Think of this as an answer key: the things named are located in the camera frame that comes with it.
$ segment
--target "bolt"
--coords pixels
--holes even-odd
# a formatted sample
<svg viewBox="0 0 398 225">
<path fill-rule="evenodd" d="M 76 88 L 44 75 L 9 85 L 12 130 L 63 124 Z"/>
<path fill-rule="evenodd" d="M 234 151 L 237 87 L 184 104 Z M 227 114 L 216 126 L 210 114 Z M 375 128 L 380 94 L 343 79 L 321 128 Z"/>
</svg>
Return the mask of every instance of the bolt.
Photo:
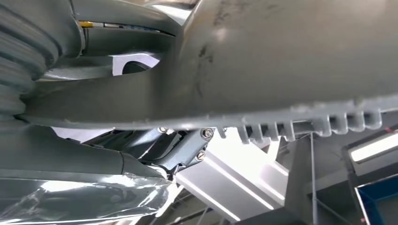
<svg viewBox="0 0 398 225">
<path fill-rule="evenodd" d="M 164 134 L 164 133 L 166 133 L 167 132 L 167 128 L 165 128 L 165 127 L 158 127 L 158 132 L 159 133 L 161 133 L 161 134 Z"/>
<path fill-rule="evenodd" d="M 203 128 L 200 132 L 200 136 L 206 141 L 210 140 L 214 135 L 214 131 L 211 128 Z"/>
<path fill-rule="evenodd" d="M 203 150 L 200 150 L 199 153 L 196 155 L 195 160 L 198 162 L 201 162 L 201 161 L 203 161 L 205 156 L 206 156 L 206 152 Z"/>
</svg>

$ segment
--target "fluorescent light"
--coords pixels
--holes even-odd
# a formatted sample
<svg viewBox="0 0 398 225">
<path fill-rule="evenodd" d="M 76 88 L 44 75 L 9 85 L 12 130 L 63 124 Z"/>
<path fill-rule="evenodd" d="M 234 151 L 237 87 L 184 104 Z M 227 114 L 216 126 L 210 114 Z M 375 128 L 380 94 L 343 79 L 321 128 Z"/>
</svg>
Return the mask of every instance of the fluorescent light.
<svg viewBox="0 0 398 225">
<path fill-rule="evenodd" d="M 373 143 L 361 145 L 351 152 L 353 161 L 358 162 L 398 145 L 398 134 L 386 135 Z"/>
<path fill-rule="evenodd" d="M 280 200 L 285 200 L 285 197 L 277 192 L 275 189 L 273 189 L 269 184 L 264 182 L 263 180 L 260 180 L 260 184 L 265 187 L 268 191 L 270 191 L 272 194 L 274 194 L 276 197 L 278 197 Z"/>
<path fill-rule="evenodd" d="M 239 182 L 237 179 L 235 179 L 231 174 L 223 170 L 219 165 L 217 165 L 215 162 L 213 162 L 209 158 L 205 158 L 203 160 L 207 164 L 209 164 L 211 167 L 213 167 L 215 170 L 220 172 L 222 175 L 224 175 L 226 178 L 228 178 L 230 181 L 234 182 L 238 187 L 240 187 L 242 190 L 247 192 L 251 197 L 255 198 L 257 201 L 259 201 L 261 204 L 263 204 L 265 207 L 269 208 L 270 210 L 274 210 L 274 207 L 270 205 L 268 202 L 264 201 L 260 196 L 256 195 L 252 190 L 250 190 L 248 187 L 246 187 L 244 184 Z"/>
<path fill-rule="evenodd" d="M 176 175 L 177 179 L 180 180 L 181 182 L 184 183 L 185 186 L 191 187 L 194 191 L 196 191 L 199 195 L 203 196 L 207 200 L 209 200 L 212 204 L 217 206 L 219 209 L 227 213 L 230 217 L 232 217 L 236 221 L 240 221 L 240 218 L 237 217 L 235 214 L 233 214 L 231 211 L 229 211 L 227 208 L 225 208 L 223 205 L 218 203 L 214 198 L 210 197 L 208 194 L 206 194 L 204 191 L 202 191 L 199 187 L 196 185 L 192 184 L 188 179 L 186 179 L 184 176 L 182 176 L 180 173 L 177 173 Z"/>
</svg>

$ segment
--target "gray metal surface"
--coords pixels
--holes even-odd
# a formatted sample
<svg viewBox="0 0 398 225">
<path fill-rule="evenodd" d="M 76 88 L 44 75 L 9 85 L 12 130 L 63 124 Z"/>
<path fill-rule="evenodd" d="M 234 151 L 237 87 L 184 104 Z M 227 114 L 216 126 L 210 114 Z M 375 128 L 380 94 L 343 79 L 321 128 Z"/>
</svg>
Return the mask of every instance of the gray metal surface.
<svg viewBox="0 0 398 225">
<path fill-rule="evenodd" d="M 197 153 L 202 150 L 210 140 L 204 140 L 200 135 L 201 132 L 201 130 L 188 132 L 165 157 L 155 160 L 152 163 L 169 171 L 179 164 L 189 166 Z"/>
<path fill-rule="evenodd" d="M 49 127 L 2 134 L 0 143 L 0 169 L 157 176 L 128 154 L 59 138 Z"/>
<path fill-rule="evenodd" d="M 112 76 L 113 58 L 79 57 L 60 59 L 42 76 L 41 81 L 62 81 Z"/>
<path fill-rule="evenodd" d="M 178 9 L 192 10 L 199 0 L 127 0 L 133 4 L 150 7 L 153 5 L 169 6 Z"/>
<path fill-rule="evenodd" d="M 379 112 L 398 106 L 397 10 L 393 1 L 203 0 L 154 69 L 40 85 L 22 118 L 69 128 L 255 127 L 288 140 L 376 128 Z"/>
<path fill-rule="evenodd" d="M 0 127 L 11 131 L 24 126 L 12 117 L 25 110 L 19 95 L 59 57 L 78 56 L 84 41 L 68 0 L 4 0 L 0 17 Z"/>
<path fill-rule="evenodd" d="M 311 141 L 311 181 L 312 181 L 312 223 L 318 225 L 318 201 L 316 198 L 316 177 L 315 177 L 315 153 L 314 153 L 314 134 L 310 135 Z"/>
<path fill-rule="evenodd" d="M 155 58 L 155 56 L 159 57 L 159 55 L 148 55 L 145 53 L 114 56 L 112 73 L 114 76 L 122 75 L 124 66 L 130 61 L 143 63 L 152 68 L 159 62 L 159 59 Z"/>
<path fill-rule="evenodd" d="M 183 25 L 199 0 L 152 1 L 149 7 L 166 13 L 178 24 Z"/>
<path fill-rule="evenodd" d="M 181 26 L 166 14 L 125 0 L 72 0 L 80 21 L 136 25 L 161 30 L 172 35 Z"/>
<path fill-rule="evenodd" d="M 161 135 L 157 129 L 114 131 L 99 135 L 86 141 L 85 144 L 104 146 L 107 149 L 125 152 L 134 158 L 141 159 L 152 150 L 161 155 L 167 149 L 168 146 L 161 146 L 161 149 L 154 150 L 154 145 L 159 141 Z"/>
<path fill-rule="evenodd" d="M 175 37 L 147 30 L 85 28 L 87 46 L 84 56 L 165 53 Z"/>
</svg>

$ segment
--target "light fixture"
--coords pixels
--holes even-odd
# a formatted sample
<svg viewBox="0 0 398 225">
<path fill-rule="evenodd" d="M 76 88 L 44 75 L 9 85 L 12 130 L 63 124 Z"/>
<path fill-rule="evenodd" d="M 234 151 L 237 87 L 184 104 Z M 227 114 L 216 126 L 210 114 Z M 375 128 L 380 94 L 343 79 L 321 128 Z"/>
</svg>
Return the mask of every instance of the light fixture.
<svg viewBox="0 0 398 225">
<path fill-rule="evenodd" d="M 180 180 L 184 186 L 192 188 L 194 191 L 196 191 L 199 195 L 203 196 L 207 200 L 209 200 L 212 204 L 214 204 L 216 207 L 224 211 L 226 214 L 228 214 L 230 217 L 232 217 L 236 221 L 240 221 L 240 218 L 237 217 L 235 214 L 233 214 L 231 211 L 229 211 L 227 208 L 225 208 L 223 205 L 218 203 L 214 198 L 210 197 L 208 194 L 206 194 L 204 191 L 202 191 L 199 187 L 194 185 L 192 182 L 190 182 L 188 179 L 186 179 L 183 175 L 180 173 L 177 173 L 176 175 L 177 180 Z"/>
<path fill-rule="evenodd" d="M 398 146 L 398 133 L 384 135 L 371 142 L 353 148 L 351 151 L 351 158 L 354 162 L 359 162 L 396 146 Z"/>
</svg>

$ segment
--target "machine part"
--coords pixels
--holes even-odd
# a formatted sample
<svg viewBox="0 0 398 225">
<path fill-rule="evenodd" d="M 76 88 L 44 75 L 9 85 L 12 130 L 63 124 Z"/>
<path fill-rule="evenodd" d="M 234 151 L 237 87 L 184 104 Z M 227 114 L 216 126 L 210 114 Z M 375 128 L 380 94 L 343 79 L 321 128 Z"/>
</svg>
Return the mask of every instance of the machine part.
<svg viewBox="0 0 398 225">
<path fill-rule="evenodd" d="M 192 10 L 199 0 L 128 0 L 129 2 L 145 7 L 154 5 L 168 6 L 183 10 Z"/>
<path fill-rule="evenodd" d="M 157 59 L 156 57 L 159 57 L 159 54 L 149 55 L 146 53 L 138 53 L 130 55 L 113 56 L 112 74 L 113 76 L 124 74 L 123 70 L 126 67 L 127 63 L 132 61 L 145 64 L 146 66 L 152 68 L 159 63 L 159 59 Z"/>
<path fill-rule="evenodd" d="M 202 138 L 203 138 L 204 140 L 206 140 L 206 141 L 211 140 L 212 137 L 213 137 L 213 135 L 214 135 L 214 131 L 213 131 L 213 129 L 211 129 L 211 128 L 203 128 L 203 129 L 200 131 L 200 136 L 202 136 Z"/>
<path fill-rule="evenodd" d="M 149 66 L 141 62 L 130 61 L 124 65 L 123 74 L 133 74 L 150 69 Z"/>
<path fill-rule="evenodd" d="M 84 56 L 123 55 L 131 53 L 164 53 L 175 37 L 147 30 L 85 28 L 87 46 Z"/>
<path fill-rule="evenodd" d="M 152 7 L 167 14 L 180 25 L 183 25 L 191 14 L 191 10 L 183 10 L 170 6 L 153 5 Z"/>
<path fill-rule="evenodd" d="M 134 1 L 72 0 L 72 3 L 76 19 L 80 21 L 130 24 L 161 30 L 174 36 L 181 29 L 180 25 L 166 14 L 134 4 Z"/>
<path fill-rule="evenodd" d="M 203 130 L 173 132 L 159 127 L 146 131 L 112 131 L 85 142 L 93 146 L 130 154 L 147 165 L 155 165 L 171 172 L 179 167 L 197 164 L 196 156 L 210 139 L 202 138 Z"/>
<path fill-rule="evenodd" d="M 13 197 L 0 200 L 2 224 L 84 224 L 150 215 L 177 189 L 164 178 L 132 173 L 101 176 L 96 182 L 73 182 L 5 178 L 4 172 L 0 170 L 0 191 Z"/>
<path fill-rule="evenodd" d="M 81 80 L 112 76 L 110 56 L 60 59 L 39 81 Z"/>
<path fill-rule="evenodd" d="M 108 23 L 108 22 L 90 22 L 90 21 L 79 21 L 80 26 L 84 28 L 89 27 L 106 27 L 106 28 L 121 28 L 121 29 L 130 29 L 130 30 L 146 30 L 152 32 L 162 33 L 161 30 L 155 30 L 148 27 L 141 27 L 135 25 L 128 25 L 128 24 L 118 24 L 118 23 Z"/>
<path fill-rule="evenodd" d="M 199 153 L 196 155 L 195 160 L 198 162 L 201 162 L 205 159 L 206 157 L 206 152 L 203 150 L 200 150 Z"/>
<path fill-rule="evenodd" d="M 167 128 L 165 128 L 165 127 L 158 127 L 158 131 L 159 131 L 159 133 L 161 133 L 161 134 L 165 134 L 165 133 L 167 133 Z"/>
<path fill-rule="evenodd" d="M 20 94 L 33 89 L 32 80 L 44 74 L 61 56 L 76 57 L 84 46 L 81 28 L 68 0 L 0 2 L 0 122 L 1 131 L 24 126 L 14 114 L 25 110 Z"/>
<path fill-rule="evenodd" d="M 316 176 L 315 176 L 315 154 L 314 154 L 314 134 L 310 134 L 311 142 L 311 186 L 312 186 L 312 224 L 319 225 L 318 201 L 316 197 Z"/>
<path fill-rule="evenodd" d="M 40 85 L 21 118 L 69 128 L 238 127 L 244 142 L 377 128 L 380 113 L 398 106 L 397 6 L 365 18 L 359 4 L 203 0 L 153 69 Z"/>
<path fill-rule="evenodd" d="M 85 48 L 70 1 L 3 0 L 0 11 L 1 223 L 82 224 L 156 213 L 171 185 L 161 174 L 127 153 L 61 139 L 50 127 L 24 127 L 13 117 L 24 111 L 20 95 L 34 80 Z"/>
<path fill-rule="evenodd" d="M 163 167 L 168 171 L 171 171 L 179 164 L 185 167 L 191 166 L 191 162 L 197 156 L 198 152 L 209 142 L 209 140 L 204 140 L 201 137 L 201 133 L 201 130 L 187 132 L 187 134 L 180 138 L 173 146 L 172 150 L 167 153 L 167 155 L 153 160 L 151 163 Z"/>
</svg>

